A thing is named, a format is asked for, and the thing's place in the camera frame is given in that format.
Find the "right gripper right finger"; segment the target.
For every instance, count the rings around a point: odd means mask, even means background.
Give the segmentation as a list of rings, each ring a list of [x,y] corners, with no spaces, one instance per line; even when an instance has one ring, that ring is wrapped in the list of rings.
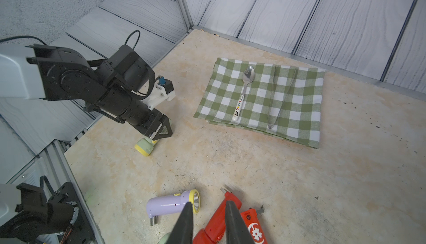
[[[225,224],[227,244],[254,244],[244,220],[233,201],[226,202]]]

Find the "metal base rail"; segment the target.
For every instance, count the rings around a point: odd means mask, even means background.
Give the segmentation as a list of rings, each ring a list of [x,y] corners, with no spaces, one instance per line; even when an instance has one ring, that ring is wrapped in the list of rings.
[[[56,200],[64,199],[78,204],[78,220],[67,237],[67,244],[103,244],[101,231],[89,211],[82,192],[65,158],[69,144],[53,140],[39,154],[35,154],[24,143],[11,126],[1,119],[1,184],[19,185],[27,183],[39,186],[49,181],[53,192],[47,185],[47,197],[56,194]]]

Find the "green flashlight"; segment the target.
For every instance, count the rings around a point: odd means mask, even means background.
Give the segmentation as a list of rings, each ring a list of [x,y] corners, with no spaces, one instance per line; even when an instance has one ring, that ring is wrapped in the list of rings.
[[[170,232],[169,233],[167,233],[167,234],[165,234],[160,240],[159,240],[159,242],[158,242],[158,244],[166,244],[167,243],[167,241],[168,241],[168,239],[169,239],[169,237],[170,237]]]
[[[151,140],[149,138],[143,138],[139,140],[134,148],[141,153],[143,156],[148,157],[154,150],[157,140]]]

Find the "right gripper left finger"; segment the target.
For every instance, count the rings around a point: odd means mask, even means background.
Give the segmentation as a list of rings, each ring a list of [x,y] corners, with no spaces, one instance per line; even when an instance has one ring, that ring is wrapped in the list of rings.
[[[193,243],[193,204],[185,204],[166,244],[192,244]]]

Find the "clear plastic tongs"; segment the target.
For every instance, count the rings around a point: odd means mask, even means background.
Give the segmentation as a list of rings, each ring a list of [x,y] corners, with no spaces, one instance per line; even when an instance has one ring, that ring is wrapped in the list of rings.
[[[278,121],[278,119],[281,115],[281,110],[284,108],[285,101],[288,98],[288,94],[290,92],[291,87],[295,83],[296,76],[297,76],[297,73],[298,73],[298,69],[296,67],[293,67],[293,66],[289,67],[287,82],[286,82],[287,88],[284,88],[284,90],[282,91],[283,97],[282,97],[282,100],[281,100],[281,106],[278,109],[277,114],[274,114],[272,112],[272,107],[273,107],[273,103],[274,103],[275,93],[277,92],[276,86],[279,84],[278,78],[280,77],[280,71],[281,71],[280,68],[281,67],[279,67],[278,77],[276,77],[277,67],[274,68],[274,76],[273,76],[273,79],[272,79],[270,103],[269,103],[269,107],[268,107],[268,123],[267,123],[268,129],[272,129],[277,124],[277,121]]]

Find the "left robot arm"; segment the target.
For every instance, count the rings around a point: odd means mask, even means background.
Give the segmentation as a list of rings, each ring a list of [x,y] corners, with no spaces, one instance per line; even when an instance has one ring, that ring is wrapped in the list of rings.
[[[73,49],[11,45],[1,40],[1,96],[48,101],[83,100],[95,111],[129,124],[149,140],[172,136],[169,118],[156,106],[175,96],[173,83],[123,45],[108,59],[86,60]],[[56,234],[63,244],[101,243],[74,179],[54,190],[41,184],[2,185],[1,238],[36,243]]]

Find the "purple flashlight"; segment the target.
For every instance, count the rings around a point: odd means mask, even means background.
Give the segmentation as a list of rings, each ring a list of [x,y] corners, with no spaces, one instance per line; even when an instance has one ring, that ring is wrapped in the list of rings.
[[[153,226],[157,224],[158,216],[182,212],[184,206],[188,202],[192,204],[193,212],[197,214],[201,205],[200,194],[197,189],[151,198],[146,204],[150,225]]]

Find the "green checkered cloth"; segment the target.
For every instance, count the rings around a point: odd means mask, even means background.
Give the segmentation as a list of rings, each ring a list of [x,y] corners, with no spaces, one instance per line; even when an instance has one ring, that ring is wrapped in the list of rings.
[[[243,73],[249,65],[255,69],[255,80],[247,87],[239,119],[232,122],[244,86]],[[194,116],[211,124],[246,129],[319,148],[325,70],[316,67],[296,67],[298,69],[296,80],[277,124],[268,129],[268,107],[275,67],[277,67],[276,77],[281,67],[272,107],[272,112],[277,114],[283,97],[282,91],[287,88],[290,66],[218,58]]]

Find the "green flashlight top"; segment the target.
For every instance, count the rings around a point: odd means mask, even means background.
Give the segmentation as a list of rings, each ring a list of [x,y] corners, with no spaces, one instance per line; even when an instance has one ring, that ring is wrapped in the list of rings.
[[[151,140],[149,138],[143,138],[139,140],[134,148],[141,153],[143,156],[148,157],[154,150],[157,140]]]

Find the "metal spoon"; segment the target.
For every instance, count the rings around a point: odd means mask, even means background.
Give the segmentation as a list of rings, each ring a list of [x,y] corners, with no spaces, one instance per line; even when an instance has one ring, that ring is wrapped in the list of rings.
[[[237,105],[233,114],[232,122],[236,122],[239,119],[247,87],[249,84],[251,84],[255,80],[255,69],[252,65],[249,65],[248,68],[244,71],[242,80],[243,80],[244,86],[243,86],[243,90],[240,95],[240,98],[237,102]]]

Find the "red flashlight with logo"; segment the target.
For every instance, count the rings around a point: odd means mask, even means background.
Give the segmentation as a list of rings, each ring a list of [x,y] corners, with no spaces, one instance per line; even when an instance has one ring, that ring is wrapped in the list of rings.
[[[249,208],[248,210],[241,213],[244,223],[256,244],[268,244],[265,233],[261,227],[258,215],[264,213],[263,206],[255,210]]]

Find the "green flashlight lower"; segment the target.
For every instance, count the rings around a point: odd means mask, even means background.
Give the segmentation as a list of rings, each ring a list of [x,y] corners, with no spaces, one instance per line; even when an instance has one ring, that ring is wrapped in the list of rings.
[[[159,240],[159,242],[158,242],[158,244],[166,244],[167,243],[167,241],[168,241],[168,239],[169,239],[169,237],[170,237],[170,232],[169,233],[167,233],[167,234],[165,234],[160,240]]]

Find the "red flashlight upright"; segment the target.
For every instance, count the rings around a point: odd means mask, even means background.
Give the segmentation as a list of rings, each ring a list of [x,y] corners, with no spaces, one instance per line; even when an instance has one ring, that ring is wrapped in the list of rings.
[[[237,209],[241,209],[242,202],[231,191],[221,188],[224,193],[224,200],[217,208],[205,228],[202,228],[193,238],[193,244],[217,244],[224,237],[226,224],[225,224],[225,210],[226,203],[232,201],[236,204]]]

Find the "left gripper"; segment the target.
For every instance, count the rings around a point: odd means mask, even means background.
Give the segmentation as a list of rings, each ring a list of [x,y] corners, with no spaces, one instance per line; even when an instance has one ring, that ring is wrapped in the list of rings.
[[[173,135],[170,119],[157,109],[153,109],[133,128],[153,141],[169,138]]]

